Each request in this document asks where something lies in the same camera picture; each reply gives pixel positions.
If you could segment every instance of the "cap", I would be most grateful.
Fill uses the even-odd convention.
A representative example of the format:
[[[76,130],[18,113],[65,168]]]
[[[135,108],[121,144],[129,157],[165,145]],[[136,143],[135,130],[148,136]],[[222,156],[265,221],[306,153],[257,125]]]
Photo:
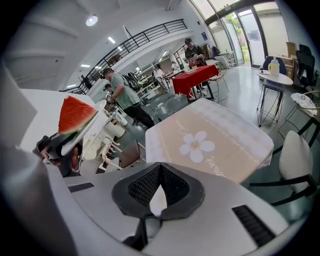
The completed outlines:
[[[185,40],[184,40],[184,43],[185,44],[189,44],[189,43],[191,43],[192,42],[192,39],[190,38],[190,37],[188,37],[188,38],[186,38]]]

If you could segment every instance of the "tree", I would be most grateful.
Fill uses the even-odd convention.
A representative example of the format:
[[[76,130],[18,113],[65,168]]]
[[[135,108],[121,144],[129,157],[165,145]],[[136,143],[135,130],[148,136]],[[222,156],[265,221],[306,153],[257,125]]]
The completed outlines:
[[[239,20],[236,19],[236,18],[234,18],[232,13],[226,15],[225,17],[226,17],[227,19],[231,20],[231,22],[233,23],[234,28],[235,28],[235,33],[236,33],[237,35],[240,35],[240,34],[242,33],[242,28],[237,27],[237,25],[239,24]]]

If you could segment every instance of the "red tablecloth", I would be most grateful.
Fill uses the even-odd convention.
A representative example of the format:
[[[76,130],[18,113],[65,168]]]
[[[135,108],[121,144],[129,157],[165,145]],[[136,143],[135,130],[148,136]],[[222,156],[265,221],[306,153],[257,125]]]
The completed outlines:
[[[191,88],[201,84],[202,82],[217,76],[219,70],[215,65],[199,66],[197,71],[192,74],[183,73],[174,79],[173,88],[176,94],[182,93],[190,98]]]

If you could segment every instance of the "green t-shirt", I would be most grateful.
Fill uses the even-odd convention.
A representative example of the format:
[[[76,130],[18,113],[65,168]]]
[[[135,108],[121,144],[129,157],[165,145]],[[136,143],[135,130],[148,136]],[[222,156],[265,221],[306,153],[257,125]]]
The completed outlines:
[[[124,110],[133,104],[140,102],[138,95],[129,87],[127,80],[119,74],[114,74],[110,81],[112,91],[116,91],[116,88],[120,84],[124,84],[124,91],[116,98],[121,108]]]

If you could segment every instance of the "ceiling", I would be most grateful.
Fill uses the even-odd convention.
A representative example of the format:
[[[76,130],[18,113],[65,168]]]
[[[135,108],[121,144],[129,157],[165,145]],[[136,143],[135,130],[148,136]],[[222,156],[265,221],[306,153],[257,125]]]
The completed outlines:
[[[170,0],[42,0],[25,17],[7,46],[5,63],[21,88],[63,89],[83,61],[97,63],[114,47],[106,40],[108,36],[117,43],[123,41],[123,24],[134,35],[152,27],[152,23],[158,25],[160,21],[152,18],[155,14],[160,20],[173,20],[174,11],[166,11],[169,3]],[[88,27],[86,20],[93,14],[99,20]]]

